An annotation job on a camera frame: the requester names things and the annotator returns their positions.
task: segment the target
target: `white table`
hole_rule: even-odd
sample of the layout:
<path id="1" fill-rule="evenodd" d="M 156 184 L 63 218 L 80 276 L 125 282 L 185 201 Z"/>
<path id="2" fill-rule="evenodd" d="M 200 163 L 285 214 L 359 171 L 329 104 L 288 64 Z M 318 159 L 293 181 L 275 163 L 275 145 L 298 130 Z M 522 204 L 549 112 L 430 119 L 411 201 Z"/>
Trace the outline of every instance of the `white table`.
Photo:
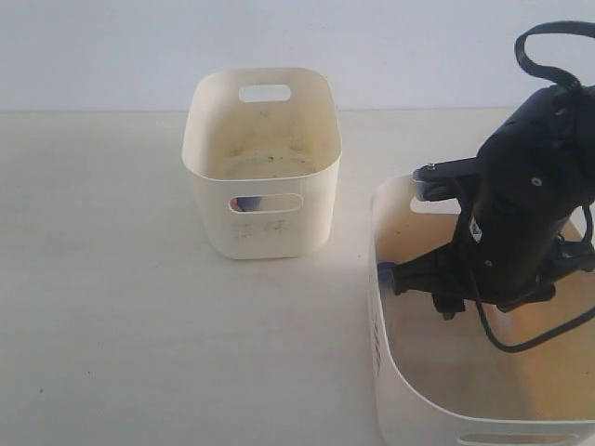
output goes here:
<path id="1" fill-rule="evenodd" d="M 0 115 L 0 444 L 382 445 L 371 196 L 509 112 L 342 112 L 329 242 L 253 262 L 205 238 L 184 113 Z"/>

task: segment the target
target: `storage bin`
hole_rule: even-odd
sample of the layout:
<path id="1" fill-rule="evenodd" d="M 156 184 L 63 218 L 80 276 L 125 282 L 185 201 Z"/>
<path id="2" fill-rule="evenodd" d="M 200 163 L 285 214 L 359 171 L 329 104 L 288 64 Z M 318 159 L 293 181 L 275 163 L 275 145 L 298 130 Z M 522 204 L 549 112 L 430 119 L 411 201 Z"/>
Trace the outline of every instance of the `storage bin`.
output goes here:
<path id="1" fill-rule="evenodd" d="M 432 204 L 416 204 L 414 197 L 412 178 L 396 177 L 377 190 L 372 204 L 370 337 L 387 444 L 567 446 L 595 433 L 594 322 L 508 354 L 489 342 L 474 304 L 443 321 L 430 295 L 392 293 L 377 265 L 402 263 L 450 242 L 456 224 L 456 202 L 443 202 L 433 214 Z M 564 235 L 580 239 L 571 223 Z M 577 272 L 557 290 L 550 302 L 507 314 L 486 306 L 496 335 L 522 342 L 591 308 L 595 273 Z"/>
<path id="2" fill-rule="evenodd" d="M 329 84 L 302 68 L 218 72 L 196 88 L 182 149 L 209 241 L 230 258 L 327 241 L 341 141 Z"/>

